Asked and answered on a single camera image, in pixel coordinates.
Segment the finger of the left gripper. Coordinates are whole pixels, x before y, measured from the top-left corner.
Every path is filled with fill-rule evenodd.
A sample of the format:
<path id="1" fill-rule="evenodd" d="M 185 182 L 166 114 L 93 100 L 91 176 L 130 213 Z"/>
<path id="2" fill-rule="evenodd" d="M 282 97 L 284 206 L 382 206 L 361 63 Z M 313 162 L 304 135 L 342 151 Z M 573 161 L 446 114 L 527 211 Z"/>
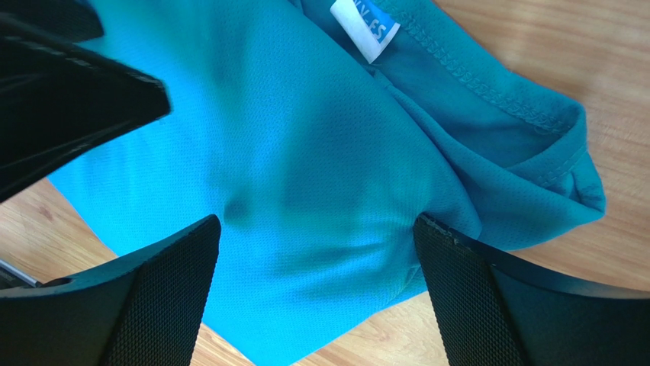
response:
<path id="1" fill-rule="evenodd" d="M 1 3 L 1 198 L 170 112 L 160 80 L 82 47 L 87 1 Z"/>

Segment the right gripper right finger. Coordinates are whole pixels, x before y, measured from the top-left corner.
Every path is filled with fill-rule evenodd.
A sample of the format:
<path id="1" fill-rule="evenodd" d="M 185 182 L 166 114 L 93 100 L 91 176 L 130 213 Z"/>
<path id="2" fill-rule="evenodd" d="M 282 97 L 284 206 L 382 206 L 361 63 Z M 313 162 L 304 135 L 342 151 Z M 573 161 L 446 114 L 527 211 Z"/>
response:
<path id="1" fill-rule="evenodd" d="M 647 365 L 649 294 L 562 274 L 426 215 L 413 238 L 451 365 Z"/>

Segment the teal blue t-shirt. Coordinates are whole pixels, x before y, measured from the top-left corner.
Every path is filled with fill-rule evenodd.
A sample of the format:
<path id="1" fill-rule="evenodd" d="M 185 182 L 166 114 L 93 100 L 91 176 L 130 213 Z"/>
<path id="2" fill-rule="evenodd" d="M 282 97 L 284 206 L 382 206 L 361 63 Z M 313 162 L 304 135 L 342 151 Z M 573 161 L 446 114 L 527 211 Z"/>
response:
<path id="1" fill-rule="evenodd" d="M 425 291 L 420 214 L 503 250 L 605 213 L 583 107 L 504 68 L 429 1 L 356 1 L 396 36 L 367 64 L 329 1 L 94 1 L 86 47 L 163 80 L 172 113 L 50 181 L 123 255 L 207 216 L 204 322 L 290 365 Z"/>

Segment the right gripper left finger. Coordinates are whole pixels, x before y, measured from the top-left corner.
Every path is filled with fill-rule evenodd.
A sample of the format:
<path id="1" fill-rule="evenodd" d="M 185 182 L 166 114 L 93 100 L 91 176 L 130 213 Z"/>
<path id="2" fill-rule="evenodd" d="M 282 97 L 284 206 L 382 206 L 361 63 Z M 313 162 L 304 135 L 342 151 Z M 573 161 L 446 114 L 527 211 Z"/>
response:
<path id="1" fill-rule="evenodd" d="M 1 292 L 3 365 L 188 365 L 215 265 L 214 215 L 38 287 Z"/>

